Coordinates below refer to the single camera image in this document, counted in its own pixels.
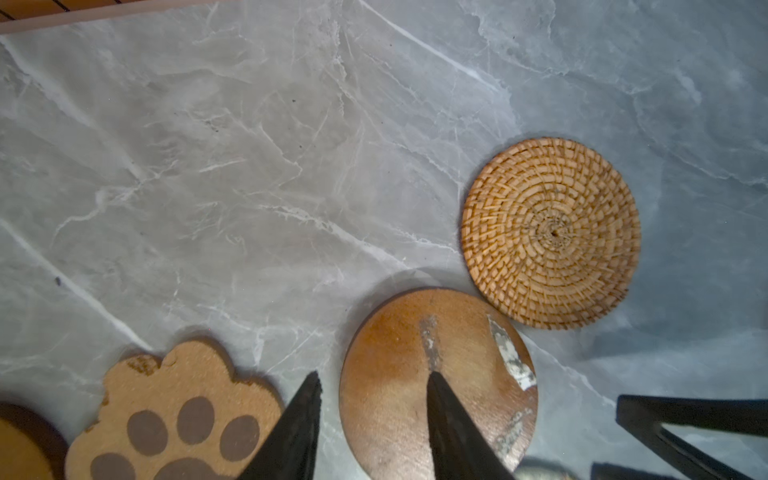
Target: brown paw pad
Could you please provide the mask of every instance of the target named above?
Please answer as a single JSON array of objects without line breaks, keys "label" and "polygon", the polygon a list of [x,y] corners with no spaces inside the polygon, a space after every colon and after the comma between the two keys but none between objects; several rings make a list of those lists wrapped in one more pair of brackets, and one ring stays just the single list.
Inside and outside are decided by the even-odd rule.
[{"label": "brown paw pad", "polygon": [[280,417],[272,391],[235,382],[207,343],[182,343],[158,365],[118,363],[104,377],[98,422],[72,444],[69,480],[227,480]]}]

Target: white peeled patch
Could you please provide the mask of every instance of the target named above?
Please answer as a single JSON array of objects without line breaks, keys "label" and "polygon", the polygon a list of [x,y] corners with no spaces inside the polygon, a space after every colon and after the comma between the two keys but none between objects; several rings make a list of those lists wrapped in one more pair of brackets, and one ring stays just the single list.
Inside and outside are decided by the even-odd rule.
[{"label": "white peeled patch", "polygon": [[515,344],[512,343],[512,339],[509,338],[507,331],[494,322],[490,315],[488,315],[488,323],[491,326],[491,336],[496,341],[498,352],[502,355],[504,366],[507,367],[509,375],[515,379],[523,391],[535,386],[536,375],[531,371],[531,367],[525,365],[520,360]]}]

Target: gray marble surface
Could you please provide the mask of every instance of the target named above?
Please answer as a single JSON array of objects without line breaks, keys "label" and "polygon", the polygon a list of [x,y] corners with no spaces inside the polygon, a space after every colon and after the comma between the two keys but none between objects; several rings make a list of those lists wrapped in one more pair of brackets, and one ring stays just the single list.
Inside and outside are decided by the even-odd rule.
[{"label": "gray marble surface", "polygon": [[[463,197],[504,147],[600,151],[643,225],[629,297],[518,329],[534,460],[674,473],[621,393],[768,398],[768,5],[760,0],[256,0],[0,38],[0,390],[72,440],[121,355],[198,333],[289,398],[414,286],[476,293]],[[55,282],[59,277],[61,285]],[[755,478],[768,443],[682,431]]]}]

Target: wooden coaster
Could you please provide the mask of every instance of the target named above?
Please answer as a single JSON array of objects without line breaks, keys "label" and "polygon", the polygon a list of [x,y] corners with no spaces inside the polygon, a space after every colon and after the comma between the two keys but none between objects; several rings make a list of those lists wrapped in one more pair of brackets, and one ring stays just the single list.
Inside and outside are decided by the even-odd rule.
[{"label": "wooden coaster", "polygon": [[523,141],[483,168],[464,206],[472,279],[512,318],[584,326],[627,295],[640,218],[621,175],[574,141]]},{"label": "wooden coaster", "polygon": [[98,421],[67,454],[68,480],[237,477],[281,414],[273,390],[236,382],[207,341],[177,345],[162,363],[135,356],[104,377]]},{"label": "wooden coaster", "polygon": [[391,299],[346,355],[339,409],[347,442],[371,478],[434,478],[427,378],[437,370],[499,458],[513,469],[531,442],[538,388],[509,320],[453,290]]},{"label": "wooden coaster", "polygon": [[67,442],[34,412],[0,403],[0,478],[64,480]]}]

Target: paw-shaped coaster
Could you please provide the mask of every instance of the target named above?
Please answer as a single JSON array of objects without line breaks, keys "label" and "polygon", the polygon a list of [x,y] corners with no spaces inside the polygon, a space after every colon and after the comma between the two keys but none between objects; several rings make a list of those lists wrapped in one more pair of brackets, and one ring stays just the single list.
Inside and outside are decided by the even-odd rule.
[{"label": "paw-shaped coaster", "polygon": [[206,342],[176,346],[159,364],[126,359],[104,377],[98,421],[78,436],[68,480],[227,480],[272,431],[272,390],[237,382],[229,359]]}]

